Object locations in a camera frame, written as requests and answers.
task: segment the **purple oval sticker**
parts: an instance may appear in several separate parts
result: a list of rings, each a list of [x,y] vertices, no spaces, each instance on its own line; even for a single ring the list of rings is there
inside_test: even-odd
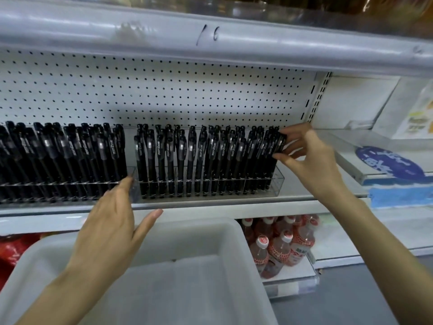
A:
[[[419,180],[425,177],[418,164],[386,149],[364,146],[357,148],[355,154],[373,169],[395,178]]]

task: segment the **fingernail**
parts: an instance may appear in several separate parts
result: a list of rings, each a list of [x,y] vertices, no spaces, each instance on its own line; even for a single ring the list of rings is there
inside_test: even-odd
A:
[[[152,218],[158,219],[159,216],[164,212],[162,209],[155,210],[152,214]]]

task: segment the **hand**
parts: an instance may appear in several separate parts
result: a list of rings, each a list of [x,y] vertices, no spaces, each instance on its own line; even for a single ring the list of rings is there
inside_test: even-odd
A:
[[[273,157],[285,164],[322,204],[332,202],[341,193],[350,193],[338,170],[333,148],[319,139],[309,123],[288,126],[280,132],[287,135],[286,143],[291,144]],[[297,161],[300,156],[305,156],[305,160]]]
[[[66,272],[80,273],[106,290],[131,264],[146,234],[162,210],[150,212],[134,230],[129,201],[131,177],[104,196],[93,207],[80,230]]]

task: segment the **bottle cap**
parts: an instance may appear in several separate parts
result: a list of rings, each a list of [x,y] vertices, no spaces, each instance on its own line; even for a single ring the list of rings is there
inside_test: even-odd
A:
[[[262,218],[262,220],[265,224],[273,224],[274,223],[274,217],[266,217],[266,218]]]
[[[311,218],[307,223],[306,226],[310,230],[316,230],[319,227],[319,219]]]
[[[265,249],[269,245],[269,239],[265,235],[257,237],[256,243],[261,249]]]
[[[295,216],[294,215],[285,215],[284,221],[288,224],[293,224],[295,222]]]
[[[280,235],[283,242],[290,243],[293,238],[293,234],[289,230],[285,230]]]
[[[245,227],[250,227],[252,225],[252,218],[248,218],[248,219],[242,219],[242,224]]]

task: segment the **red package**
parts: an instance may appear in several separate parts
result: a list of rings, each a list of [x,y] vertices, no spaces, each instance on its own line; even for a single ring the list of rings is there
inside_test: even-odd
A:
[[[6,281],[12,273],[13,269],[14,267],[4,262],[3,260],[0,260],[0,291],[3,289],[4,284],[6,284]]]
[[[15,266],[23,253],[38,240],[36,234],[0,237],[0,259]]]

